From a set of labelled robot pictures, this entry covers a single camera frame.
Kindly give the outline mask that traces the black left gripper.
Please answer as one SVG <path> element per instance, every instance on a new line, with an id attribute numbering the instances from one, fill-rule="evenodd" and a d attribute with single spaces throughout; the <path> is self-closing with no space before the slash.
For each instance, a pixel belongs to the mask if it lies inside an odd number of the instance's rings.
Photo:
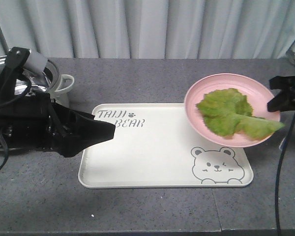
<path id="1" fill-rule="evenodd" d="M 14 96 L 0 103 L 0 151 L 55 151 L 63 157 L 114 138 L 116 126 L 72 110 L 46 93 Z"/>

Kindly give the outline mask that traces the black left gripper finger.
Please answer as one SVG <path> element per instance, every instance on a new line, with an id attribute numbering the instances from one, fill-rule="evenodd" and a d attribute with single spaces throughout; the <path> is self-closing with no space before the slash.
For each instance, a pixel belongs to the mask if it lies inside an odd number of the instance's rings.
<path id="1" fill-rule="evenodd" d="M 270 89 L 295 89 L 295 76 L 276 76 L 269 80 Z"/>

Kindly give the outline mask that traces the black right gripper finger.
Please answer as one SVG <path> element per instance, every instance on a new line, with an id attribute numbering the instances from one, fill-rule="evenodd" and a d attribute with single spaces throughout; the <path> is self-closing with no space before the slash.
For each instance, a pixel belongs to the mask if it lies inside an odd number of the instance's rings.
<path id="1" fill-rule="evenodd" d="M 281 90 L 267 103 L 267 110 L 269 112 L 295 111 L 295 88 Z"/>

